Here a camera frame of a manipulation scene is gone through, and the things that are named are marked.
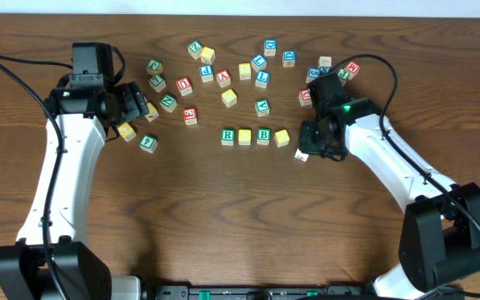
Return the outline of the blue T block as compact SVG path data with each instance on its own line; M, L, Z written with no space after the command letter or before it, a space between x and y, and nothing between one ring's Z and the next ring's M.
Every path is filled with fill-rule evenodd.
M297 149L297 151L295 152L295 155L294 157L297 159L297 160L300 160L302 162L306 162L309 158L309 155L306 154L305 152L302 152L299 148Z

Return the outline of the yellow O block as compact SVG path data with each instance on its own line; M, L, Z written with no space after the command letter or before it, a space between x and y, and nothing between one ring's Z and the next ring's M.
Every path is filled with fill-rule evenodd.
M286 146L290 143L290 135L287 129L281 129L274 133L274 140L278 148Z
M238 144L240 146L249 146L252 141L252 130L251 129L239 129L238 130Z

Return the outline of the green B block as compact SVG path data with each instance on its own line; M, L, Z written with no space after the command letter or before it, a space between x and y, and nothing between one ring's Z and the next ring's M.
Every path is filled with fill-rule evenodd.
M257 130L257 145L268 145L271 140L271 130L269 128L260 127Z

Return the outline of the green R block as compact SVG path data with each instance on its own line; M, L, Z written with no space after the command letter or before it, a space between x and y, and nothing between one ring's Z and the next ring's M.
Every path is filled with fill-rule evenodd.
M233 146L235 142L235 130L224 128L221 132L221 144L223 146Z

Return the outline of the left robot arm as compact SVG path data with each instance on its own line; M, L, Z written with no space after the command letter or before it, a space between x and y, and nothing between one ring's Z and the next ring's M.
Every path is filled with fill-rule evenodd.
M0 288L8 299L150 299L139 276L114 276L87 246L88 202L108 130L148 114L136 82L123 83L102 42L75 42L70 72L46 99L47 147L27 219L16 242L0 246Z

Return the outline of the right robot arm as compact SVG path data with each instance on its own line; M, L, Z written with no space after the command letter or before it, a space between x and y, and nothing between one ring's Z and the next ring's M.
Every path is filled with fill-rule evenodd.
M372 282L380 298L462 296L450 283L480 272L480 187L455 183L423 160L371 99L353 98L335 74L311 81L316 117L299 149L341 162L360 159L404 213L398 264Z

